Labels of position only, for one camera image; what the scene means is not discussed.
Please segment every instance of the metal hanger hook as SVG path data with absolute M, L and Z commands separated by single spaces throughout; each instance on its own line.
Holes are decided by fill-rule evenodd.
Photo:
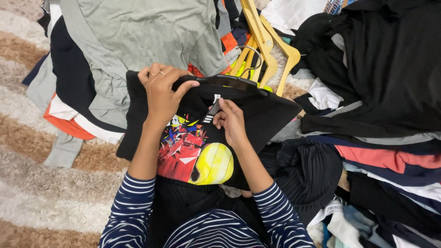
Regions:
M 245 70 L 242 72 L 242 74 L 240 74 L 239 77 L 242 77 L 242 75 L 243 75 L 246 71 L 255 70 L 255 69 L 261 67 L 261 66 L 262 66 L 262 62 L 263 62 L 263 60 L 262 60 L 262 56 L 260 55 L 260 53 L 259 53 L 256 49 L 254 49 L 253 47 L 250 47 L 250 46 L 248 46 L 248 45 L 240 45 L 240 46 L 236 47 L 236 49 L 240 49 L 240 48 L 242 48 L 242 47 L 249 48 L 249 49 L 253 50 L 257 55 L 259 55 L 259 65 L 256 66 L 255 68 L 247 68 L 247 69 L 245 69 Z

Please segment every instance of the graphic print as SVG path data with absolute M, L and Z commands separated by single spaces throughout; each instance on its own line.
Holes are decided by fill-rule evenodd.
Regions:
M 192 184 L 221 184 L 233 173 L 233 155 L 222 143 L 206 143 L 198 120 L 175 115 L 165 128 L 157 174 Z

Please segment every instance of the shag rug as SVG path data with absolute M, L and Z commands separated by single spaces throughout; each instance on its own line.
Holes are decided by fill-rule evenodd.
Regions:
M 264 0 L 256 1 L 258 8 Z M 97 247 L 113 197 L 128 162 L 117 146 L 86 141 L 70 169 L 43 165 L 56 129 L 25 96 L 21 84 L 49 51 L 49 40 L 36 22 L 41 0 L 5 0 L 0 4 L 0 247 Z M 286 58 L 272 51 L 279 71 Z M 310 80 L 288 76 L 284 97 L 302 95 Z M 320 244 L 320 227 L 311 235 Z

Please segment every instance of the hand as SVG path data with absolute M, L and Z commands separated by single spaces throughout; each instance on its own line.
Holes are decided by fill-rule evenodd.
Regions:
M 197 81 L 187 81 L 179 86 L 176 92 L 172 91 L 173 83 L 184 75 L 191 73 L 158 63 L 153 63 L 151 67 L 146 67 L 138 73 L 138 78 L 147 91 L 149 104 L 147 120 L 150 123 L 165 127 L 178 111 L 179 103 L 185 93 L 192 87 L 199 86 Z
M 234 150 L 238 149 L 241 144 L 249 142 L 245 132 L 243 111 L 233 101 L 223 98 L 219 99 L 219 105 L 222 111 L 214 116 L 213 124 L 217 129 L 224 127 L 228 145 Z

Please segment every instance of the striped sleeve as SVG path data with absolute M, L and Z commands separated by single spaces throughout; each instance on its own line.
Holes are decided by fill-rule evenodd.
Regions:
M 286 195 L 274 182 L 268 189 L 253 194 L 271 245 L 277 248 L 315 248 Z
M 138 180 L 128 173 L 116 193 L 99 248 L 144 248 L 152 211 L 155 178 Z

